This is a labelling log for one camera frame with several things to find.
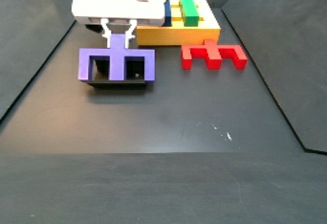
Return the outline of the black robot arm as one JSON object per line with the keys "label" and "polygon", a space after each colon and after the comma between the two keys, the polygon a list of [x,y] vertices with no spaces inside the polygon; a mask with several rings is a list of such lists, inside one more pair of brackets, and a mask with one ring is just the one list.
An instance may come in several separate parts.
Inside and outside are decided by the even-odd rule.
{"label": "black robot arm", "polygon": [[124,44],[135,38],[138,26],[167,26],[171,22],[168,0],[74,0],[72,14],[79,24],[100,33],[111,47],[111,27],[126,27]]}

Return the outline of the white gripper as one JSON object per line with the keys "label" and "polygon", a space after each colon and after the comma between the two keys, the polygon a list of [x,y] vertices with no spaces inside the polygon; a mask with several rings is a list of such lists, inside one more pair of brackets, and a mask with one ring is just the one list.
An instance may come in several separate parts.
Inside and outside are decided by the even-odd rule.
{"label": "white gripper", "polygon": [[126,30],[126,48],[130,49],[136,21],[139,25],[164,24],[164,3],[166,0],[74,0],[72,14],[80,24],[102,24],[107,48],[111,48],[108,20],[130,20],[130,28]]}

